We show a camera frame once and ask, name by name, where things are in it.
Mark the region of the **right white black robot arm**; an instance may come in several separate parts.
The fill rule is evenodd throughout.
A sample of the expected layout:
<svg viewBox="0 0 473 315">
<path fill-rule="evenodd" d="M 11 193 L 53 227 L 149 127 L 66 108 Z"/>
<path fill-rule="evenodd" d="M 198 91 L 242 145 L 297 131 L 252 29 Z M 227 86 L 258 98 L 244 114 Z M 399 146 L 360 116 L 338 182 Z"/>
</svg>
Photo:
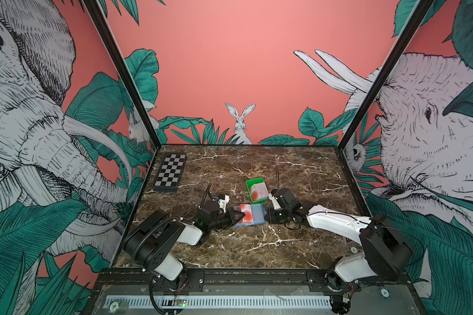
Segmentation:
<svg viewBox="0 0 473 315">
<path fill-rule="evenodd" d="M 287 188 L 269 194 L 273 209 L 266 220 L 271 224 L 294 222 L 326 230 L 359 244 L 363 251 L 337 260 L 326 278 L 338 283 L 379 276 L 395 282 L 413 254 L 413 247 L 384 215 L 361 217 L 328 209 L 320 204 L 300 203 Z"/>
</svg>

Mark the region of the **green card tray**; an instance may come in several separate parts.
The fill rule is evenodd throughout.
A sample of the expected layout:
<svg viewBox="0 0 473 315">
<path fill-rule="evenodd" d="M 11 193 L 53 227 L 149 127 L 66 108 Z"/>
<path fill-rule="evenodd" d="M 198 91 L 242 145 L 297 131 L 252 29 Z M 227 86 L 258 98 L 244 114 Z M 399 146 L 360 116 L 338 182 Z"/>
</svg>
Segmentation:
<svg viewBox="0 0 473 315">
<path fill-rule="evenodd" d="M 246 187 L 252 203 L 261 203 L 269 198 L 269 191 L 263 178 L 247 180 Z"/>
</svg>

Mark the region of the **blue card holder wallet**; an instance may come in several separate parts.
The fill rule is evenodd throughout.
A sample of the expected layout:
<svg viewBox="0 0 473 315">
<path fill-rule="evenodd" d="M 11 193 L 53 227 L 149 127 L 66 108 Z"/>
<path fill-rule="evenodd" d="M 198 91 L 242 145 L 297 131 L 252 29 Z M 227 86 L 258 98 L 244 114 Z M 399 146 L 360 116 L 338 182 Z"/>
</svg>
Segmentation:
<svg viewBox="0 0 473 315">
<path fill-rule="evenodd" d="M 247 227 L 266 223 L 265 209 L 262 203 L 240 204 L 233 208 L 235 211 L 240 211 L 245 214 L 235 227 Z"/>
</svg>

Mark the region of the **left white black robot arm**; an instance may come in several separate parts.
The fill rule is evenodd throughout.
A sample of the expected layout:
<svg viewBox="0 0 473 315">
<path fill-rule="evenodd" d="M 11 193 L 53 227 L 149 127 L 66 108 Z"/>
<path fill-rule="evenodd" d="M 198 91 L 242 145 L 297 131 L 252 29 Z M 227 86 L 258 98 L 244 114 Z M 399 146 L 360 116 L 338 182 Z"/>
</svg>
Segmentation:
<svg viewBox="0 0 473 315">
<path fill-rule="evenodd" d="M 185 269 L 184 264 L 171 254 L 174 245 L 201 245 L 211 232 L 233 227 L 245 216 L 244 212 L 233 208 L 222 210 L 214 200 L 205 201 L 193 220 L 158 210 L 124 239 L 122 249 L 130 255 L 131 262 L 146 272 L 174 282 Z"/>
</svg>

